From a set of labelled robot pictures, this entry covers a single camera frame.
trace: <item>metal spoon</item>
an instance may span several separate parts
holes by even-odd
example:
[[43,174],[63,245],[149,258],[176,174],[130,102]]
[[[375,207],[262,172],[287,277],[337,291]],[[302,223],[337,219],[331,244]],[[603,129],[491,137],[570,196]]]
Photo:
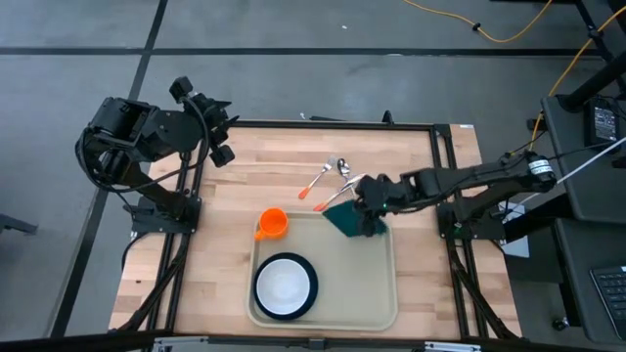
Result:
[[329,206],[331,201],[335,200],[335,198],[339,197],[342,193],[347,191],[352,186],[358,184],[364,176],[365,176],[365,174],[359,174],[359,175],[356,175],[356,176],[352,177],[351,179],[348,180],[348,182],[345,183],[345,185],[343,185],[343,187],[341,187],[341,189],[337,193],[335,193],[334,195],[330,196],[324,202],[321,202],[321,203],[317,204],[317,206],[315,208],[313,208],[313,210],[314,211],[324,211]]
[[[336,161],[336,170],[339,171],[339,174],[345,179],[346,182],[350,179],[350,165],[348,165],[347,161],[345,161],[343,157]],[[356,192],[354,192],[352,186],[350,186],[350,191],[356,198]]]

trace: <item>round plate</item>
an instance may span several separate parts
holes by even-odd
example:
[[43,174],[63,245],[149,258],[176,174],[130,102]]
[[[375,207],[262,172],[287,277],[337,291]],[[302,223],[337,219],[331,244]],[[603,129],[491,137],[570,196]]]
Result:
[[317,275],[311,263],[294,253],[265,260],[254,276],[254,300],[265,315],[292,320],[306,313],[317,297]]

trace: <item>yellow cable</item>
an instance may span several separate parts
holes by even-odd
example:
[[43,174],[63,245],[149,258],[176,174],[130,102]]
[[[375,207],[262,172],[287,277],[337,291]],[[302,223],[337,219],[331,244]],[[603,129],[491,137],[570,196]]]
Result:
[[[619,9],[619,11],[617,11],[616,13],[613,14],[613,16],[611,16],[610,18],[608,18],[608,20],[606,20],[603,25],[601,25],[598,28],[598,33],[602,32],[606,26],[611,23],[613,20],[615,20],[616,17],[618,17],[621,13],[623,13],[624,11],[626,11],[626,6],[624,6],[623,8]],[[571,63],[569,64],[569,66],[565,69],[565,71],[563,72],[563,74],[559,77],[559,79],[557,80],[557,83],[555,83],[555,85],[552,87],[552,89],[550,90],[550,93],[548,94],[549,97],[552,97],[555,95],[555,93],[557,92],[557,89],[560,86],[560,83],[563,82],[563,79],[565,78],[565,76],[571,71],[571,69],[574,67],[574,65],[576,65],[576,63],[578,62],[578,59],[580,59],[580,56],[582,55],[582,53],[587,49],[587,47],[589,47],[591,45],[592,39],[587,40],[587,42],[585,43],[585,45],[583,45],[582,48],[580,48],[580,50],[578,51],[578,54],[576,54],[576,56],[574,57],[574,59],[572,59]],[[530,151],[532,151],[532,146],[535,142],[535,139],[537,137],[537,130],[539,129],[539,122],[541,121],[541,118],[543,117],[543,114],[541,112],[539,112],[539,115],[537,116],[537,121],[535,122],[535,127],[532,130],[532,137],[530,139],[530,145],[528,145],[528,149]]]
[[[407,3],[407,4],[411,5],[411,6],[415,6],[418,9],[421,9],[421,10],[424,10],[424,11],[428,11],[428,12],[433,13],[433,14],[443,15],[443,16],[451,17],[453,19],[461,20],[463,22],[468,23],[472,27],[474,27],[476,25],[475,22],[472,22],[472,21],[468,20],[467,18],[465,18],[465,17],[463,17],[461,15],[447,13],[447,12],[444,12],[444,11],[432,10],[432,9],[430,9],[428,7],[416,4],[416,3],[412,2],[412,1],[409,1],[409,0],[402,0],[402,1],[404,1],[405,3]],[[537,16],[535,16],[535,18],[532,19],[532,21],[528,25],[524,29],[522,29],[518,34],[512,36],[509,39],[495,39],[491,35],[489,35],[486,31],[482,30],[482,28],[480,28],[480,27],[478,28],[478,31],[480,32],[480,34],[484,35],[485,38],[487,38],[487,39],[489,39],[489,40],[491,40],[492,42],[495,42],[495,43],[509,43],[509,42],[512,42],[512,41],[518,39],[520,36],[522,36],[528,29],[530,29],[530,27],[533,24],[535,24],[537,22],[537,20],[539,20],[544,15],[544,13],[546,12],[546,10],[548,10],[548,7],[550,6],[550,4],[552,4],[553,1],[554,0],[548,0],[546,5],[544,6],[544,8],[541,9],[539,14],[537,14]]]

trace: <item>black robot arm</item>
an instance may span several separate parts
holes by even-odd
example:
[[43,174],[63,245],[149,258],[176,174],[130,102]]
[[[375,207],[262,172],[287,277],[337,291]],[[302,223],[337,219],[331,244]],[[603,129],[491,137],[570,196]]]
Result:
[[[78,162],[97,187],[114,193],[137,191],[143,195],[133,213],[133,231],[183,232],[196,228],[200,205],[180,193],[166,190],[157,180],[142,172],[140,162],[154,162],[171,154],[189,155],[201,145],[198,162],[207,156],[217,167],[235,158],[228,146],[227,130],[238,118],[224,110],[229,102],[219,102],[204,94],[191,94],[187,77],[177,78],[169,91],[183,111],[161,110],[143,102],[106,98],[84,129],[75,146]],[[127,186],[117,189],[114,186]]]
[[354,203],[366,222],[386,213],[407,213],[445,202],[461,190],[490,186],[474,197],[458,197],[451,202],[458,223],[484,216],[485,211],[498,202],[523,192],[547,192],[556,183],[550,163],[533,152],[505,154],[496,162],[477,166],[449,169],[425,168],[400,175],[392,182],[381,174],[376,179],[366,176],[356,188]]

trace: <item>orange handle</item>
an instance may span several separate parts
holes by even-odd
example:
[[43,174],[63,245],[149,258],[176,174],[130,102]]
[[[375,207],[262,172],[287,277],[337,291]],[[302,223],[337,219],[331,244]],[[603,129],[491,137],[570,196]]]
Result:
[[302,190],[302,192],[300,192],[299,195],[297,195],[297,197],[300,198],[300,199],[304,199],[306,197],[306,195],[308,195],[310,190],[311,190],[310,187],[305,188],[304,190]]
[[325,202],[323,202],[323,203],[319,203],[319,204],[317,204],[317,206],[313,208],[313,211],[323,211],[323,210],[325,210],[328,206],[329,206],[329,203],[328,203],[327,201],[325,201]]
[[256,234],[254,234],[254,239],[257,241],[265,239],[265,234],[263,233],[263,230],[257,231]]

